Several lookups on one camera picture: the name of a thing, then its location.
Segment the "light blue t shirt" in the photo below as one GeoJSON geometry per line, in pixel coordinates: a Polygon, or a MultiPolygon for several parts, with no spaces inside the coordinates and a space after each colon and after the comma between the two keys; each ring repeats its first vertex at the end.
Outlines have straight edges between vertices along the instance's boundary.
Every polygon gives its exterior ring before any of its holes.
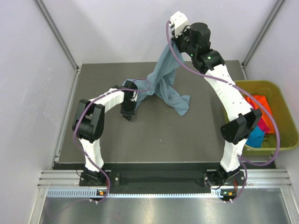
{"type": "Polygon", "coordinates": [[[137,96],[136,107],[148,96],[157,95],[168,106],[175,109],[179,116],[184,116],[189,109],[190,96],[180,95],[174,88],[176,68],[180,67],[183,57],[174,43],[171,44],[177,58],[174,57],[169,45],[166,45],[153,72],[147,75],[146,80],[134,80],[141,90],[137,96]]]}

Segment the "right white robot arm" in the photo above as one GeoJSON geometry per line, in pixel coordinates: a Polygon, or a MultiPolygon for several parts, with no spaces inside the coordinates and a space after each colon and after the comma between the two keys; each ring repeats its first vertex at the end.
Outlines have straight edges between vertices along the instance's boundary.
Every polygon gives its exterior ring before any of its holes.
{"type": "Polygon", "coordinates": [[[204,74],[227,113],[229,122],[221,127],[225,146],[220,168],[216,171],[216,184],[228,185],[239,173],[239,158],[243,147],[257,126],[262,112],[254,109],[234,88],[235,83],[224,59],[210,47],[211,31],[206,24],[184,23],[180,28],[175,28],[172,34],[172,41],[179,52],[191,57],[194,68],[204,74]]]}

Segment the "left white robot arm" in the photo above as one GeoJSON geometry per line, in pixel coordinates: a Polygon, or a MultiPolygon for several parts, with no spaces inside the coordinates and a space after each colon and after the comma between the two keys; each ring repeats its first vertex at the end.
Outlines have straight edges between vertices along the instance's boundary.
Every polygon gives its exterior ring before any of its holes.
{"type": "Polygon", "coordinates": [[[105,182],[106,174],[101,171],[104,161],[100,152],[100,138],[104,130],[105,113],[113,107],[120,105],[120,114],[131,121],[135,114],[138,87],[131,81],[123,86],[113,86],[101,96],[80,100],[72,130],[79,139],[79,147],[85,155],[85,171],[90,172],[90,180],[101,185],[105,182]]]}

